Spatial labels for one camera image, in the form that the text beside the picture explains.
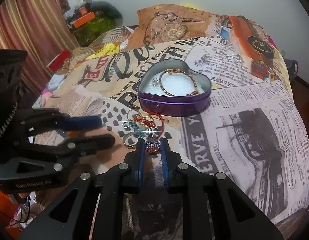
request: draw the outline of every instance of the purple tin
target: purple tin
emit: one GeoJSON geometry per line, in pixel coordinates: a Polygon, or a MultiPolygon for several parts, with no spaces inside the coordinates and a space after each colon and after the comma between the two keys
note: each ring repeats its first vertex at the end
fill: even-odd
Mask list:
{"type": "Polygon", "coordinates": [[[155,63],[145,73],[138,86],[138,98],[142,110],[175,117],[190,116],[202,112],[209,104],[210,93],[210,79],[207,76],[192,70],[186,62],[179,59],[165,59],[155,63]],[[161,96],[143,92],[144,87],[154,75],[169,68],[178,68],[192,75],[194,80],[201,84],[204,93],[195,96],[172,97],[168,95],[161,96]]]}

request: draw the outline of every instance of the beaded bracelet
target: beaded bracelet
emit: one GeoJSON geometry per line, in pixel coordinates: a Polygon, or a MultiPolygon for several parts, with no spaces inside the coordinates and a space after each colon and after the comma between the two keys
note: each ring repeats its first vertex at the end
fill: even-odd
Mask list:
{"type": "Polygon", "coordinates": [[[188,77],[191,79],[191,81],[193,82],[194,87],[195,87],[195,90],[194,90],[192,93],[187,94],[187,96],[194,96],[194,95],[199,94],[199,90],[198,90],[197,83],[195,82],[195,80],[193,79],[192,76],[190,76],[188,73],[182,71],[181,69],[178,69],[178,68],[169,68],[169,69],[166,69],[164,72],[162,72],[162,73],[160,74],[160,77],[159,77],[159,85],[160,85],[161,89],[163,90],[163,92],[165,92],[167,95],[169,95],[169,96],[171,96],[171,97],[175,97],[175,95],[173,95],[173,94],[169,93],[167,90],[165,90],[164,86],[162,85],[161,79],[162,79],[162,76],[163,76],[165,73],[168,73],[169,75],[171,75],[172,73],[182,73],[182,74],[188,76],[188,77]]]}

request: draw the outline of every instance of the orange box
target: orange box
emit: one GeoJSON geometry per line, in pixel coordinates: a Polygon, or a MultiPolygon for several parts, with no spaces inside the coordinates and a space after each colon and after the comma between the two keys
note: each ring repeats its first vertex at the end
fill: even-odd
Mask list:
{"type": "Polygon", "coordinates": [[[96,18],[94,12],[89,12],[88,14],[82,16],[75,22],[73,22],[74,27],[79,28],[81,25],[84,25],[86,22],[91,21],[92,19],[96,18]]]}

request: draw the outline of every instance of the striped curtain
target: striped curtain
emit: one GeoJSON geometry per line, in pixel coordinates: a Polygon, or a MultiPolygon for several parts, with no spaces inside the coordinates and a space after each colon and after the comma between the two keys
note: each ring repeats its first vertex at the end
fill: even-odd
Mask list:
{"type": "Polygon", "coordinates": [[[61,51],[79,47],[63,19],[61,0],[4,0],[0,6],[0,49],[27,50],[22,81],[40,94],[61,51]]]}

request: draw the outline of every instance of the black cable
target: black cable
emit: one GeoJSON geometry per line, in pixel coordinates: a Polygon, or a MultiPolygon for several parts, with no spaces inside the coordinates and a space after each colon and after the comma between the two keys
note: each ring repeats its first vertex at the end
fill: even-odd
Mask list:
{"type": "Polygon", "coordinates": [[[4,212],[2,212],[2,211],[0,210],[0,213],[1,213],[2,215],[4,215],[4,216],[6,216],[7,218],[9,218],[10,220],[13,220],[13,221],[16,222],[16,223],[14,223],[14,224],[12,224],[12,225],[9,225],[8,227],[14,226],[14,225],[16,225],[16,224],[18,224],[18,223],[23,224],[23,223],[25,223],[25,222],[28,221],[29,216],[30,216],[30,197],[29,197],[29,196],[27,197],[27,200],[28,200],[28,214],[27,214],[27,217],[26,217],[26,219],[25,219],[24,221],[21,221],[21,220],[22,220],[22,210],[21,210],[21,218],[20,218],[20,220],[16,220],[16,219],[14,219],[14,218],[11,218],[11,217],[9,217],[7,214],[5,214],[4,212]]]}
{"type": "Polygon", "coordinates": [[[16,225],[16,224],[18,224],[18,223],[23,224],[23,223],[25,223],[25,222],[28,221],[29,216],[30,216],[30,197],[28,196],[27,199],[28,199],[28,214],[27,214],[27,217],[25,218],[25,220],[21,222],[21,219],[22,219],[22,210],[21,210],[21,218],[20,218],[20,221],[14,223],[14,224],[12,224],[12,225],[9,225],[8,227],[14,226],[14,225],[16,225]]]}
{"type": "Polygon", "coordinates": [[[14,219],[14,218],[11,218],[11,217],[9,217],[7,214],[5,214],[5,213],[3,213],[1,210],[0,210],[0,213],[2,214],[2,215],[4,215],[4,216],[6,216],[7,218],[9,218],[10,220],[14,220],[14,221],[16,221],[16,222],[20,222],[19,220],[16,220],[16,219],[14,219]]]}

